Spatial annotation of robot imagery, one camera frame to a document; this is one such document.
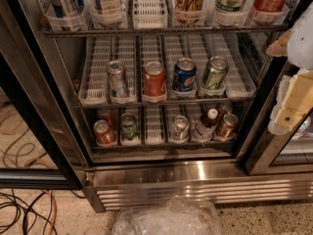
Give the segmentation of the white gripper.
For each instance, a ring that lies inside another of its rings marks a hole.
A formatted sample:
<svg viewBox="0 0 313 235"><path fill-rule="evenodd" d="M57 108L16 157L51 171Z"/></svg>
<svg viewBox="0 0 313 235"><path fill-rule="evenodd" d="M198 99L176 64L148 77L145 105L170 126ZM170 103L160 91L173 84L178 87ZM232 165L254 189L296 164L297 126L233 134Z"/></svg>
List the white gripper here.
<svg viewBox="0 0 313 235"><path fill-rule="evenodd" d="M291 30L284 32L266 49L272 57L286 57ZM274 135L291 132L313 108L313 70L300 69L294 76L284 75L270 115L268 131Z"/></svg>

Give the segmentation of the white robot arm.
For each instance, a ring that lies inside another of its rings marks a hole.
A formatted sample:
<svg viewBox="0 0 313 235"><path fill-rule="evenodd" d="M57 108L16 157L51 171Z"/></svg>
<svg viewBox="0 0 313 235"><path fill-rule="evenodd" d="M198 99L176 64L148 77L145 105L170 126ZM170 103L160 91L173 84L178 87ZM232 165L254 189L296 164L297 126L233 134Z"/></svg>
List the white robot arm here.
<svg viewBox="0 0 313 235"><path fill-rule="evenodd" d="M313 108L313 3L266 53L287 57L291 65L299 68L297 74L283 76L270 115L268 130L274 135L284 135Z"/></svg>

